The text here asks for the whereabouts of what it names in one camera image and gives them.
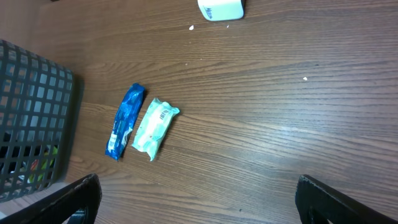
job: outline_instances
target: wood grain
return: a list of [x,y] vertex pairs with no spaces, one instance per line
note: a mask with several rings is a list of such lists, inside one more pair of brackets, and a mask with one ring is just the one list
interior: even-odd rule
[[0,0],[0,39],[30,48],[40,6],[49,0]]
[[[32,50],[85,81],[68,179],[104,173],[101,223],[299,223],[300,174],[398,219],[396,21],[387,0],[253,0],[227,22],[188,0],[67,0],[40,8]],[[104,156],[134,82],[137,123],[154,97],[182,111],[154,162]]]

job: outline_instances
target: green object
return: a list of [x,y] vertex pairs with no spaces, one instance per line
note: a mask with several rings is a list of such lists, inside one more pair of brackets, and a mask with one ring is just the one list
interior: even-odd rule
[[168,102],[162,103],[154,98],[137,130],[132,146],[140,152],[148,153],[153,161],[172,118],[179,112],[178,108],[171,107]]
[[[57,147],[54,146],[53,151],[52,151],[52,154],[53,154],[53,155],[57,155],[57,154],[58,154],[58,148],[57,148]],[[45,155],[45,156],[48,156],[48,155],[49,155],[49,152],[45,152],[44,155]],[[47,161],[48,161],[48,159],[46,159],[45,161],[43,161],[42,167],[41,167],[42,170],[44,170],[44,169],[47,167]],[[50,167],[53,165],[53,163],[54,163],[54,159],[52,159],[52,160],[50,161]],[[30,167],[30,170],[33,171],[33,170],[36,170],[36,169],[37,169],[37,166],[34,166],[34,165],[32,164],[32,166]],[[40,175],[37,177],[37,181],[41,181],[41,180],[43,179],[43,175],[44,175],[44,174],[40,174]],[[32,183],[32,182],[33,182],[33,179],[34,179],[34,175],[31,174],[31,175],[29,176],[28,183]]]

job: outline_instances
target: blue wrapper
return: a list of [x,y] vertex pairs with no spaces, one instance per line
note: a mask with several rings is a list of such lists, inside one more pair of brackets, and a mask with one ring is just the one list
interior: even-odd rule
[[144,90],[143,86],[135,83],[127,91],[114,118],[111,137],[106,143],[105,155],[119,159],[136,123],[144,98]]

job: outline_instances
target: white snack package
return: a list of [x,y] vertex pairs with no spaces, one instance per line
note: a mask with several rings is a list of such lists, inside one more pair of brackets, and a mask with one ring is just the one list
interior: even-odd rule
[[171,107],[168,102],[162,103],[158,98],[154,98],[138,127],[132,146],[140,152],[148,153],[153,161],[167,128],[179,112],[178,108]]

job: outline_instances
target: barcode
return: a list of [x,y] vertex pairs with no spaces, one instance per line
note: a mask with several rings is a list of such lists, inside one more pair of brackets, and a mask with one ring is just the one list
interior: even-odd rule
[[109,139],[109,144],[108,144],[108,149],[109,150],[113,150],[114,149],[114,144],[116,143],[117,138],[118,138],[118,135],[111,134],[111,138]]
[[168,110],[163,110],[163,112],[160,114],[160,119],[164,119],[164,116],[166,116],[166,114],[168,113],[169,113]]

